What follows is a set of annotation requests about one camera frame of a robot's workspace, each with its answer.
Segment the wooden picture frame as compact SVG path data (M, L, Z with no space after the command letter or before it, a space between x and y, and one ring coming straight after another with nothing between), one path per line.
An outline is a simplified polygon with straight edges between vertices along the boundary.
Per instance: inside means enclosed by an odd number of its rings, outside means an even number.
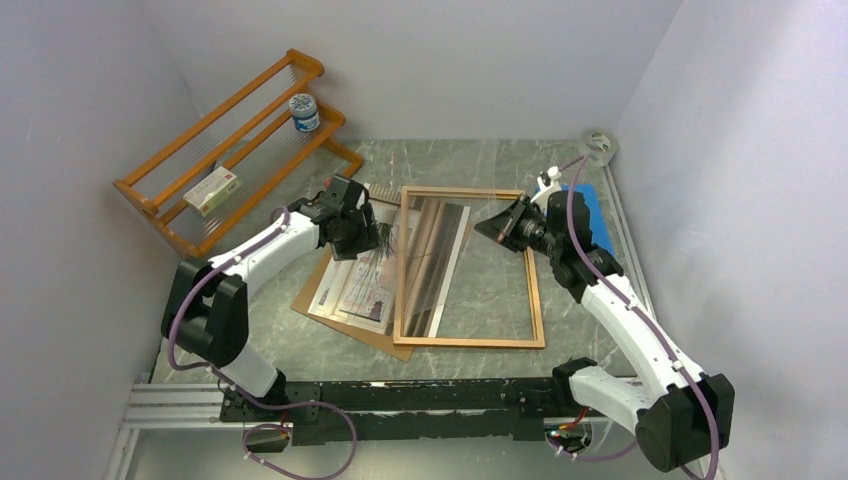
M400 191L399 215L400 232L398 235L397 296L394 306L392 340L395 346L402 347L447 347L447 348L484 348L484 349L543 349L546 346L542 307L538 286L538 275L534 253L526 249L523 252L528 302L531 316L531 340L492 339L492 338L441 338L410 337L404 335L406 255L408 251L407 227L410 209L410 197L444 197L458 199L496 199L517 200L524 196L516 189L476 189L457 187L403 186Z

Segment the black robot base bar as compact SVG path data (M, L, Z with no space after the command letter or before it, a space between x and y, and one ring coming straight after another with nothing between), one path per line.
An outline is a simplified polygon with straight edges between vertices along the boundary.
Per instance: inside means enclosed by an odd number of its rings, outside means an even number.
M328 442L509 437L545 433L596 414L565 400L551 377L295 382L286 410L261 410L225 393L225 424L287 423L296 446Z

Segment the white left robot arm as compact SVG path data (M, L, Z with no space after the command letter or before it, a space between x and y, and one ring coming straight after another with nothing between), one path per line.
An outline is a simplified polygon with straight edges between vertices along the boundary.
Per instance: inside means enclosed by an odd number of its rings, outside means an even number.
M177 371L208 368L246 397L262 420L288 404L285 374L250 346L249 301L298 258L327 247L337 261L354 260L380 244L368 188L341 175L312 198L280 205L269 225L233 250L177 267L161 333Z

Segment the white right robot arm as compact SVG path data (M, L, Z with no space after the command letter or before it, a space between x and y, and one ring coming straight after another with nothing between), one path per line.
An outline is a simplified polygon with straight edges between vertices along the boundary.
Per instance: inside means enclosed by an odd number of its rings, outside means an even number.
M689 473L689 463L708 458L704 476L714 478L730 440L731 382L706 373L648 314L614 255L595 242L581 193L558 190L546 202L522 195L475 230L512 252L546 256L557 284L600 322L640 381L619 379L586 357L570 359L552 371L551 405L564 415L603 414L634 436L659 471Z

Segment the blue plastic sheet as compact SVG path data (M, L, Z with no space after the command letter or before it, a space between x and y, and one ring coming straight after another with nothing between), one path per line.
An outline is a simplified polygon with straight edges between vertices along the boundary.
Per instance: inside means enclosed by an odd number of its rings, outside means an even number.
M536 203L540 209L547 208L543 207L543 205L547 204L547 200L542 201L536 199L536 197L539 197L539 191L539 188L536 188L536 191L534 192L531 201L533 203ZM613 245L609 230L607 228L607 224L604 220L603 208L599 201L595 187L591 184L578 183L575 186L575 191L576 193L574 195L574 206L577 206L577 200L579 200L578 197L582 195L584 203L588 209L588 225L592 232L592 241L594 242L594 244L597 244L598 246L604 248L615 257L616 250ZM561 225L555 226L555 231L558 230L567 235L568 232L565 222L565 216L563 215L563 220L559 222Z

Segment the blue white lidded jar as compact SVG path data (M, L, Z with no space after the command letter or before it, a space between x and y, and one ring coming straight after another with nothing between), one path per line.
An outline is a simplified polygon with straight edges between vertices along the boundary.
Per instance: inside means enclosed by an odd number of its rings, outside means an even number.
M309 133L320 127L318 102L311 94L294 94L288 101L288 108L298 132Z

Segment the orange wooden shelf rack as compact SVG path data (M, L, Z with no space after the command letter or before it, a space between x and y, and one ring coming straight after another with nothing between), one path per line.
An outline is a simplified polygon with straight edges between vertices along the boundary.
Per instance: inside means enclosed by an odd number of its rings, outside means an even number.
M202 256L317 150L346 161L341 173L352 177L364 160L334 137L344 114L317 101L317 129L300 132L289 110L290 99L309 93L324 72L318 59L288 50L114 187L176 252ZM219 167L241 185L200 211L185 196Z

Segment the clear tape roll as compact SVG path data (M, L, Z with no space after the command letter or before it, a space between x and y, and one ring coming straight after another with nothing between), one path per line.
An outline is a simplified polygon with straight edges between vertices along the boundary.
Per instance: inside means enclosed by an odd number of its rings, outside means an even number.
M584 130L578 141L579 153L587 164L601 168L608 166L619 150L617 138L606 130L590 128Z

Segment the small white cardboard box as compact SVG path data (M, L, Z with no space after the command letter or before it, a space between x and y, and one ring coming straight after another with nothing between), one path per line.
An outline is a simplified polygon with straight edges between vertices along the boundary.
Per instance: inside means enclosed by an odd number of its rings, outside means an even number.
M241 186L236 174L223 166L216 167L183 195L183 200L201 217L210 215Z

